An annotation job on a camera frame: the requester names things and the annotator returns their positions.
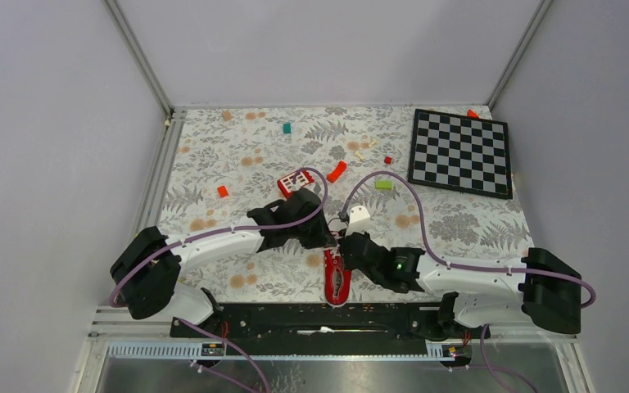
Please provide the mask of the red canvas sneaker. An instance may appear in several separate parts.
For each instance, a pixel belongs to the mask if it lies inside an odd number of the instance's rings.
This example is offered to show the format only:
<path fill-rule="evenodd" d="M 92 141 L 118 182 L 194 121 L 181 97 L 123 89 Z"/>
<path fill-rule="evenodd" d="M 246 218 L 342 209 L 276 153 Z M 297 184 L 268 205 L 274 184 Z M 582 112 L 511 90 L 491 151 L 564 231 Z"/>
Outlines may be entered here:
<path fill-rule="evenodd" d="M 339 245 L 324 250 L 324 299 L 333 308 L 343 306 L 350 294 L 351 271 L 345 269 Z"/>

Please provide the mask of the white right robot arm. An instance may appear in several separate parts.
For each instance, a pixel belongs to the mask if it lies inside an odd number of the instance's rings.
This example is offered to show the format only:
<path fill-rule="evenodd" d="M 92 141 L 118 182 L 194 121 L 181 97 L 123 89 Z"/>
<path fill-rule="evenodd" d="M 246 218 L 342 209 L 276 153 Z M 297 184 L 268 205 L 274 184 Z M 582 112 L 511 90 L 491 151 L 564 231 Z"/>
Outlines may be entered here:
<path fill-rule="evenodd" d="M 486 324 L 527 323 L 559 334 L 581 331 L 578 271 L 550 251 L 532 247 L 524 257 L 481 260 L 438 256 L 413 247 L 386 248 L 367 233 L 339 242 L 346 269 L 396 293 L 441 296 L 437 326 L 448 337 Z"/>

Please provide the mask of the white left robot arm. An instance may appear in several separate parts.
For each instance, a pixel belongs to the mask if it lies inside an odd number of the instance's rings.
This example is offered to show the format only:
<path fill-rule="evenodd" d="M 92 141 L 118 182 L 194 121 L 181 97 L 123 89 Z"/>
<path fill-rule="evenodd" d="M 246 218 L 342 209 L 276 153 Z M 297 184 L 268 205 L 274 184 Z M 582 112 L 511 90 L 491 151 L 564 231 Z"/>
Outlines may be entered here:
<path fill-rule="evenodd" d="M 193 269 L 232 258 L 251 257 L 296 240 L 305 249 L 335 245 L 319 196 L 302 188 L 286 200 L 249 210 L 237 221 L 181 235 L 165 235 L 156 226 L 143 229 L 113 263 L 115 287 L 109 304 L 142 320 L 156 314 L 177 317 L 204 337 L 217 333 L 221 315 L 205 289 L 182 284 Z"/>

